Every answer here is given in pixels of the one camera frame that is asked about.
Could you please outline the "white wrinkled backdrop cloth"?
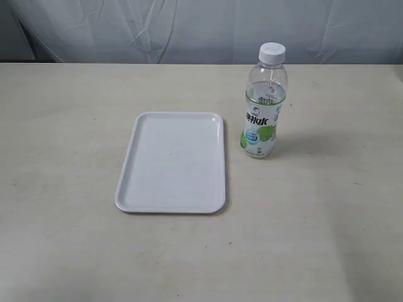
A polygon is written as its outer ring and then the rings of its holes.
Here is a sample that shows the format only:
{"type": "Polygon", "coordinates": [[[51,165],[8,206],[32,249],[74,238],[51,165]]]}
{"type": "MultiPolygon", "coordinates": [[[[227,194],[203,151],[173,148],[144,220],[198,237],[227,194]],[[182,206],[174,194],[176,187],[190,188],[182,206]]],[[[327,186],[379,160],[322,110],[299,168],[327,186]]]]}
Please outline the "white wrinkled backdrop cloth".
{"type": "Polygon", "coordinates": [[[2,1],[1,60],[401,64],[401,1],[2,1]]]}

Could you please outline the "white rectangular plastic tray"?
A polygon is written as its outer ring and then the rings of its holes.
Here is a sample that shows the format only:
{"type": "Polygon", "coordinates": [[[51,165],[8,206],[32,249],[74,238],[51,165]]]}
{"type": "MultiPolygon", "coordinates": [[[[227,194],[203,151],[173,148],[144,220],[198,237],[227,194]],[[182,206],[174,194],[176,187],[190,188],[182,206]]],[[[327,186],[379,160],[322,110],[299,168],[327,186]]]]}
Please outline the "white rectangular plastic tray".
{"type": "Polygon", "coordinates": [[[126,213],[212,214],[226,202],[224,121],[145,112],[133,126],[115,193],[126,213]]]}

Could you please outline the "clear water bottle green label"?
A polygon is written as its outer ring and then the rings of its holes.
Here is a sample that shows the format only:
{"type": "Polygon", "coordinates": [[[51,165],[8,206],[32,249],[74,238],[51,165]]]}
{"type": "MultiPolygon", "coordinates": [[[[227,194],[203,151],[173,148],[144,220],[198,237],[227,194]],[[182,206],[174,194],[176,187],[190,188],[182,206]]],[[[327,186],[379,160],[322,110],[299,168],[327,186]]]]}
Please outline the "clear water bottle green label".
{"type": "Polygon", "coordinates": [[[250,157],[269,156],[276,145],[276,131],[288,77],[283,66],[286,48],[275,42],[260,46],[259,62],[246,84],[246,117],[240,145],[250,157]]]}

